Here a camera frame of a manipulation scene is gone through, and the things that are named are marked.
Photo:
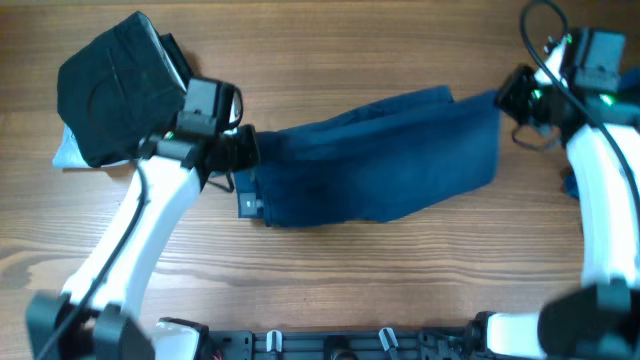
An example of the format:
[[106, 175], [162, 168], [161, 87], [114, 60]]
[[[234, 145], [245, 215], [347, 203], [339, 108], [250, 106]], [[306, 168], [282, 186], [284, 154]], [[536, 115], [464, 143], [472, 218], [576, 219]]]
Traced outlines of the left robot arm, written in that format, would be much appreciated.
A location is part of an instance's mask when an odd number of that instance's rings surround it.
[[235, 85], [190, 80], [183, 108], [142, 139], [134, 177], [100, 242], [58, 296], [38, 293], [26, 312], [36, 359], [208, 359], [205, 325], [139, 325], [150, 276], [169, 237], [212, 174], [255, 166], [255, 129], [241, 122]]

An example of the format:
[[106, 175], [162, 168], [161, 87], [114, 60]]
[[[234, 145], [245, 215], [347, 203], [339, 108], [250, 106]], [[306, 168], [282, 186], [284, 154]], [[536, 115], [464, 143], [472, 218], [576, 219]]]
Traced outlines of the dark blue shorts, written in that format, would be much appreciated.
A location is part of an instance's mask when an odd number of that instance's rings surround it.
[[383, 223], [477, 190], [498, 166], [495, 96], [457, 100], [438, 86], [260, 132], [260, 164], [234, 175], [238, 215], [275, 227]]

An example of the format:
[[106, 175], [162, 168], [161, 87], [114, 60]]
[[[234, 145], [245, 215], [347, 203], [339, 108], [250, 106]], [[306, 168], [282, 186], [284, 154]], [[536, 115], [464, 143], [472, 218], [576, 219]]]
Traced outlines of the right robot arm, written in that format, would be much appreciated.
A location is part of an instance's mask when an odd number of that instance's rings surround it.
[[581, 286], [537, 313], [488, 316], [484, 348], [530, 359], [639, 356], [639, 91], [621, 89], [625, 36], [574, 28], [520, 66], [497, 105], [519, 125], [556, 128], [577, 184]]

